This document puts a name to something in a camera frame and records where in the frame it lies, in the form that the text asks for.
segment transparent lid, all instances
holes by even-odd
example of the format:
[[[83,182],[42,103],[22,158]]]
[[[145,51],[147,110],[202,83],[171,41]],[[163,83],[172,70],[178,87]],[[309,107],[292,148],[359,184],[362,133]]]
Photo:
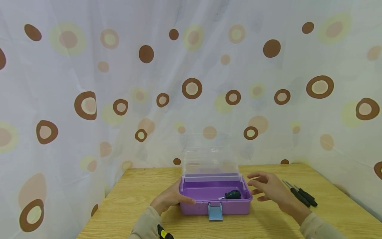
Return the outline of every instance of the transparent lid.
[[[182,174],[186,181],[220,181],[240,178],[236,157],[229,147],[186,148]]]

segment toolbox latch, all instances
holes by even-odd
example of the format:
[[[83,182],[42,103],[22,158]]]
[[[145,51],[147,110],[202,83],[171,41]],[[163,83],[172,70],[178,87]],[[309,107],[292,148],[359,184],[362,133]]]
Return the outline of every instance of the toolbox latch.
[[[208,219],[210,221],[223,220],[223,206],[222,203],[208,203]]]

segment beige sleeve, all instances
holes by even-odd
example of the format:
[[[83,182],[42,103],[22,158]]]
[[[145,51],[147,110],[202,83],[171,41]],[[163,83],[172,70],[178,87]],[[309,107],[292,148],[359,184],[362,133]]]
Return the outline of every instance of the beige sleeve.
[[[148,206],[146,211],[139,216],[128,239],[158,239],[158,224],[161,224],[157,211]]]
[[[329,223],[321,220],[317,214],[311,213],[300,227],[300,232],[306,239],[346,239]]]

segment wooden table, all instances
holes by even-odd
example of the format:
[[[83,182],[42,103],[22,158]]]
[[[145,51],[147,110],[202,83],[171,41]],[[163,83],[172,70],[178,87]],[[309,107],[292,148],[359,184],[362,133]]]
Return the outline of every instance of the wooden table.
[[[246,175],[266,171],[298,184],[316,198],[312,208],[322,219],[348,238],[381,238],[382,224],[328,180],[304,164],[240,166]],[[129,169],[121,177],[79,239],[126,239],[147,205],[181,176],[181,168]],[[274,202],[251,203],[249,215],[224,215],[224,221],[208,216],[184,216],[179,207],[162,214],[163,227],[175,239],[303,238],[298,224]]]

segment purple toolbox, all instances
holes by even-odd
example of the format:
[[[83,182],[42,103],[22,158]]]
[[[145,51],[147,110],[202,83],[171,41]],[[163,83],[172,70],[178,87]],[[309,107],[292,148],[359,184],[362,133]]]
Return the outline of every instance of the purple toolbox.
[[[222,198],[237,191],[238,199]],[[187,149],[179,192],[196,200],[194,205],[180,203],[184,215],[208,215],[210,221],[221,221],[223,215],[248,214],[252,201],[236,158],[225,147]]]

